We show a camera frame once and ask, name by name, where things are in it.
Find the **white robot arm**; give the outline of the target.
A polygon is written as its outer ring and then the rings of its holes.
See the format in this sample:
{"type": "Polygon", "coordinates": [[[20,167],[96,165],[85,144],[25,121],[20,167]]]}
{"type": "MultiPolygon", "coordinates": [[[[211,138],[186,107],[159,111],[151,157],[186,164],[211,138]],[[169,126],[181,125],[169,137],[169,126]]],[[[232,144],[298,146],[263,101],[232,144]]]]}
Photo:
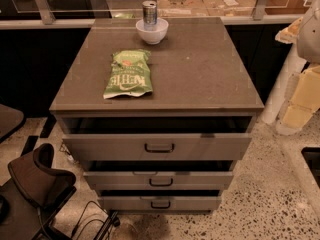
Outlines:
{"type": "Polygon", "coordinates": [[[306,0],[306,13],[279,31],[276,41],[291,44],[269,94],[261,120],[281,135],[301,131],[320,109],[320,0],[306,0]]]}

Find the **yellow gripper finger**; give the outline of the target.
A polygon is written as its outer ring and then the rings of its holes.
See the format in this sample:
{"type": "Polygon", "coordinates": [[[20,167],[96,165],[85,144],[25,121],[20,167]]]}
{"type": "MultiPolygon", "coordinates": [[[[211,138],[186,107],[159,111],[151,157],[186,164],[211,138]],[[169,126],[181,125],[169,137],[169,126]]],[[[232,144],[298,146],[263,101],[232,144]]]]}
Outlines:
{"type": "Polygon", "coordinates": [[[282,123],[301,129],[320,108],[320,65],[310,64],[300,75],[282,123]]]}
{"type": "Polygon", "coordinates": [[[284,44],[296,44],[303,18],[300,17],[292,22],[288,27],[280,30],[275,40],[284,44]]]}

